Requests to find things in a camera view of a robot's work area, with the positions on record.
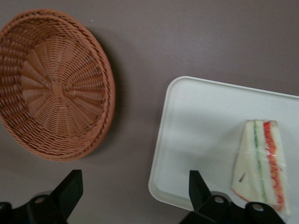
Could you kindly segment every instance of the wicker basket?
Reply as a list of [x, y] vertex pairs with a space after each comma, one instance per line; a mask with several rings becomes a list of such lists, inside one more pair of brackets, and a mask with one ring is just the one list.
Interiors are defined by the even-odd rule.
[[54, 161], [89, 154], [105, 137], [114, 105], [107, 57], [72, 17], [31, 10], [0, 32], [0, 117], [30, 152]]

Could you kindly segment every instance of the plastic tray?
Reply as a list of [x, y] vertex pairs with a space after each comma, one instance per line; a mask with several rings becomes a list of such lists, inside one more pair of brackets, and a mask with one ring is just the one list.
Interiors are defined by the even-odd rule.
[[247, 119], [277, 120], [281, 132], [292, 209], [299, 220], [299, 97], [237, 85], [180, 77], [169, 85], [149, 191], [161, 202], [192, 210], [189, 170], [198, 170], [211, 191], [245, 201], [231, 190], [235, 158]]

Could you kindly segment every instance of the plastic wrap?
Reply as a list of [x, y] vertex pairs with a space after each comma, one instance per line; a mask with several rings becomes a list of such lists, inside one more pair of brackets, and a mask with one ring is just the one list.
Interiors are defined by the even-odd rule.
[[290, 216], [282, 141], [276, 121], [248, 120], [235, 163], [233, 191], [246, 201], [262, 202]]

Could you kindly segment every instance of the red filling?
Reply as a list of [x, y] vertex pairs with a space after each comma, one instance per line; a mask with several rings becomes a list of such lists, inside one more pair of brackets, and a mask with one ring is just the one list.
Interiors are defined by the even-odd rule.
[[271, 179], [273, 181], [273, 188], [276, 195], [276, 200], [278, 205], [275, 206], [275, 209], [278, 211], [281, 211], [285, 204], [285, 197], [283, 193], [283, 188], [281, 185], [280, 175], [279, 171], [281, 168], [278, 166], [276, 161], [276, 145], [273, 140], [273, 136], [271, 134], [271, 125], [270, 122], [265, 122], [263, 124], [265, 139], [268, 144], [268, 148], [266, 149], [268, 151], [268, 160], [270, 165], [270, 171], [271, 171]]

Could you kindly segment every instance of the woven basket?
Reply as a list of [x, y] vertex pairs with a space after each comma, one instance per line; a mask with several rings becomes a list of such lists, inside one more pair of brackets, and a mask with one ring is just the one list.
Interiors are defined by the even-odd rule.
[[54, 161], [89, 154], [105, 137], [114, 105], [107, 57], [72, 17], [31, 10], [0, 32], [0, 117], [30, 152]]

